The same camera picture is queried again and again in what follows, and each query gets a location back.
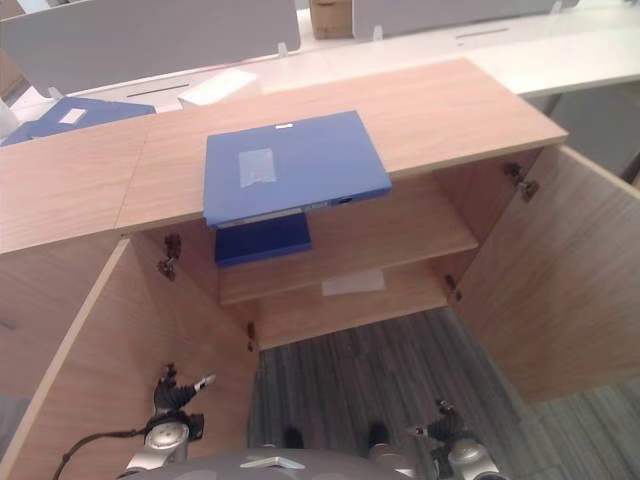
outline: metal hinge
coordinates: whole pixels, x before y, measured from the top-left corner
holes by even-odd
[[[509,179],[511,184],[520,190],[520,196],[525,202],[530,202],[535,194],[540,190],[540,184],[535,180],[525,180],[522,167],[517,163],[506,163],[502,166],[502,173]]]
[[[158,271],[173,282],[176,279],[175,265],[182,251],[182,239],[175,233],[167,235],[164,245],[167,247],[167,258],[158,262]]]
[[[456,282],[456,279],[453,278],[453,275],[450,275],[450,274],[445,275],[444,281],[449,287],[451,296],[458,302],[462,300],[462,292],[458,290],[458,283]]]
[[[247,350],[253,352],[255,350],[256,343],[256,324],[253,322],[249,322],[247,324],[247,337],[249,337],[249,343],[247,344]]]

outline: gray carpet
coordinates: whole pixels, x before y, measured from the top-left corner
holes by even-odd
[[[452,401],[515,480],[640,478],[640,381],[526,407],[449,309],[346,330],[261,354],[251,446],[282,445],[298,427],[309,448],[363,455],[369,423],[432,478],[424,441],[405,433]]]

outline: blue binder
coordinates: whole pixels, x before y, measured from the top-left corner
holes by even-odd
[[[73,123],[63,123],[72,109],[84,111]],[[125,118],[138,117],[155,113],[156,109],[151,105],[124,102],[106,102],[91,98],[64,97],[49,109],[40,119],[33,122],[25,122],[9,135],[2,146],[26,142],[38,137],[48,137],[58,133],[70,132],[81,128],[101,125],[103,123],[124,120]]]
[[[357,112],[207,140],[204,216],[229,266],[311,247],[304,212],[383,195],[391,180]]]

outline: white paper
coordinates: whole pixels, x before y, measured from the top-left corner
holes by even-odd
[[[87,111],[81,108],[72,108],[64,117],[58,120],[58,123],[73,125],[78,120],[80,120],[80,117],[82,117],[82,115],[84,115],[85,113],[87,113]]]
[[[322,296],[377,292],[385,288],[382,270],[367,270],[322,282]]]
[[[231,68],[196,85],[178,96],[180,103],[209,105],[221,100],[259,93],[258,76],[245,70]]]

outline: wooden shelf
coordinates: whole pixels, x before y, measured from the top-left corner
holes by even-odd
[[[398,180],[382,198],[311,212],[308,220],[310,251],[221,269],[220,302],[229,305],[478,246],[430,174]]]
[[[447,305],[426,261],[384,270],[386,289],[323,297],[320,285],[257,300],[261,349]]]

